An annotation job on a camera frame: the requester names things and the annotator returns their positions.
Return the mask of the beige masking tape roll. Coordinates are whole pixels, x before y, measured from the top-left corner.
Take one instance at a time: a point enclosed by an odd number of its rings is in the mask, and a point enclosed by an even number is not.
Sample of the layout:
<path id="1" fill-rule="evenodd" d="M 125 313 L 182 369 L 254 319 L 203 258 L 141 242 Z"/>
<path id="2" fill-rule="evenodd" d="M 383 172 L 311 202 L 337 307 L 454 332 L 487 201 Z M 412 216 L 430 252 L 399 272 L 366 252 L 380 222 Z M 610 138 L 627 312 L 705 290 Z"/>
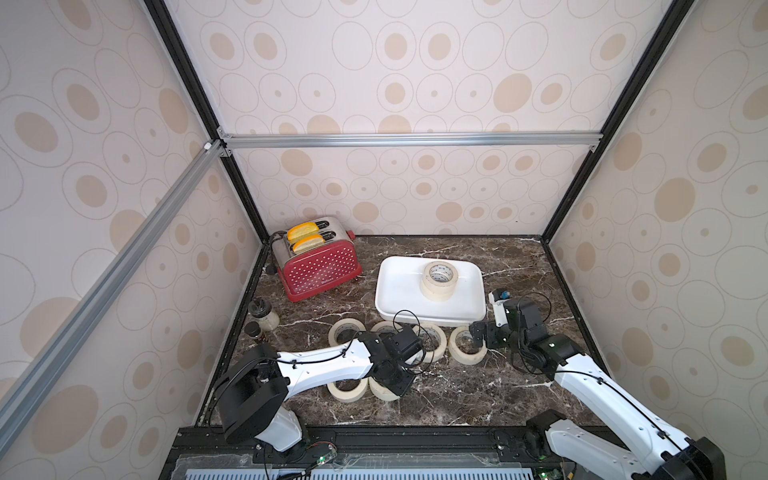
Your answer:
<path id="1" fill-rule="evenodd" d="M 444 302 L 455 292 L 458 280 L 458 271 L 452 264 L 434 261 L 427 264 L 423 271 L 420 291 L 427 300 Z"/>
<path id="2" fill-rule="evenodd" d="M 355 318 L 344 318 L 335 322 L 328 332 L 330 346 L 343 345 L 365 332 L 365 325 Z"/>
<path id="3" fill-rule="evenodd" d="M 384 402 L 392 402 L 400 399 L 399 395 L 393 393 L 390 389 L 381 385 L 373 377 L 368 378 L 368 384 L 369 384 L 371 393 L 376 398 Z"/>
<path id="4" fill-rule="evenodd" d="M 378 335 L 394 335 L 398 332 L 398 329 L 392 322 L 381 321 L 375 324 L 370 331 Z"/>
<path id="5" fill-rule="evenodd" d="M 451 332 L 448 351 L 455 361 L 468 366 L 479 364 L 487 354 L 484 341 L 477 342 L 467 325 L 457 327 Z"/>
<path id="6" fill-rule="evenodd" d="M 353 403 L 364 397 L 368 389 L 368 379 L 355 380 L 354 387 L 349 390 L 339 388 L 336 382 L 328 383 L 326 387 L 331 396 L 337 401 L 341 403 Z"/>
<path id="7" fill-rule="evenodd" d="M 414 359 L 417 363 L 433 363 L 441 360 L 447 350 L 448 340 L 445 332 L 437 325 L 425 323 L 417 326 L 415 333 L 422 342 L 423 353 L 418 353 Z"/>

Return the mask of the white rectangular storage tray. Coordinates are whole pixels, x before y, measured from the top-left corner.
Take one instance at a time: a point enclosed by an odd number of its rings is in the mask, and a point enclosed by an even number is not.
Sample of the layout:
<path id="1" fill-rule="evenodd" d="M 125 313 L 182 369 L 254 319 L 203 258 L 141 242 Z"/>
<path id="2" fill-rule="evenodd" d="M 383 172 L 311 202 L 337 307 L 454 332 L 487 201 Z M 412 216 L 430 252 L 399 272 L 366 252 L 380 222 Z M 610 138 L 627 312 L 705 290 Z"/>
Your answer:
<path id="1" fill-rule="evenodd" d="M 455 292 L 444 302 L 427 300 L 420 291 L 423 271 L 434 261 L 452 264 L 459 274 Z M 375 306 L 385 320 L 432 322 L 449 328 L 468 325 L 486 316 L 483 275 L 471 262 L 391 256 L 380 265 Z"/>

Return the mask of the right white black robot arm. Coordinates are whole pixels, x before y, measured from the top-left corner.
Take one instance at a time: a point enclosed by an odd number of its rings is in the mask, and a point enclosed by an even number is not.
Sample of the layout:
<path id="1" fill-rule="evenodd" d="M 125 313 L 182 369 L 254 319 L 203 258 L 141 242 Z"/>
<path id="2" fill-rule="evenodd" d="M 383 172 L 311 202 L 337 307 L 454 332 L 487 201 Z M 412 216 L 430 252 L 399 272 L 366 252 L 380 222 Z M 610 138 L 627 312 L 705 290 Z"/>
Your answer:
<path id="1" fill-rule="evenodd" d="M 525 373 L 542 374 L 587 406 L 618 444 L 547 410 L 526 423 L 529 456 L 557 455 L 602 479 L 724 479 L 725 455 L 706 437 L 694 439 L 642 405 L 564 334 L 548 332 L 536 303 L 503 289 L 489 296 L 493 318 L 470 326 L 473 343 L 506 347 Z"/>

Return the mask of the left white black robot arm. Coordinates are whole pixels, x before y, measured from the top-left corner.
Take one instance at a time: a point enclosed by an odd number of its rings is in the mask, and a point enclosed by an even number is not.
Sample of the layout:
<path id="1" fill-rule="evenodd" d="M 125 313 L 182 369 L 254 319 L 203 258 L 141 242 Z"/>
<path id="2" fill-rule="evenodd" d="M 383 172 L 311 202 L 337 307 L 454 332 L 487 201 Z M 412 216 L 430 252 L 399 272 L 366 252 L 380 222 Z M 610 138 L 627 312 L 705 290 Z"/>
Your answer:
<path id="1" fill-rule="evenodd" d="M 224 439 L 231 445 L 261 442 L 286 452 L 307 441 L 305 428 L 286 400 L 339 381 L 372 378 L 402 396 L 426 359 L 414 329 L 389 335 L 358 332 L 348 342 L 305 352 L 278 352 L 259 344 L 223 374 L 214 387 Z"/>

